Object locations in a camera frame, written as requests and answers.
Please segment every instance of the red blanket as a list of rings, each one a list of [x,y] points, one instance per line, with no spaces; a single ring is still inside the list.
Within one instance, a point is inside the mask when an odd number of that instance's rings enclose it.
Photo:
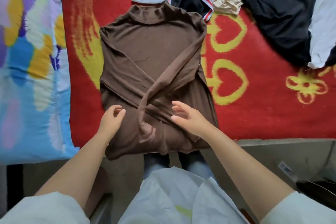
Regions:
[[[99,27],[131,0],[62,0],[71,77],[70,126],[83,146],[103,114]],[[215,13],[208,23],[202,65],[219,127],[234,139],[336,138],[336,66],[292,67],[267,44],[250,14]]]

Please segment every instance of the folded sleeve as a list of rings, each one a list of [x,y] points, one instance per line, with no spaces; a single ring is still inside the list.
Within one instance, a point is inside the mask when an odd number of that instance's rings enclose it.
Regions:
[[[261,224],[332,224],[336,223],[336,212],[309,197],[293,192],[261,221]]]
[[[59,192],[25,197],[1,220],[0,224],[90,224],[77,201]]]

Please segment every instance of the brown long-sleeve shirt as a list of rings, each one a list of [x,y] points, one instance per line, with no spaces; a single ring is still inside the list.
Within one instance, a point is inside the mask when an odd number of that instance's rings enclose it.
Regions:
[[[104,54],[100,78],[105,109],[119,104],[126,115],[106,150],[109,159],[124,154],[170,150],[191,152],[208,147],[174,124],[172,100],[199,110],[218,126],[211,93],[200,65],[206,24],[167,2],[133,5],[102,27]]]

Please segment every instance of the hand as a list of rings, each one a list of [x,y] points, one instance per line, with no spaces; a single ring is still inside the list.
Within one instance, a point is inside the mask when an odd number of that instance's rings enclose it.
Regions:
[[[120,128],[121,122],[125,116],[126,110],[121,110],[121,105],[112,105],[104,113],[100,121],[97,134],[111,140]]]
[[[179,101],[173,101],[172,103],[174,105],[173,110],[176,113],[176,116],[171,116],[173,122],[188,132],[204,138],[212,124],[196,109]]]

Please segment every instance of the person's left arm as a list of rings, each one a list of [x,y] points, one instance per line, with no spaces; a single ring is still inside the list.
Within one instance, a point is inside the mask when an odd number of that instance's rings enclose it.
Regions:
[[[92,189],[105,149],[120,128],[125,110],[120,105],[111,106],[103,115],[96,135],[59,169],[35,196],[59,192],[73,197],[84,209]]]

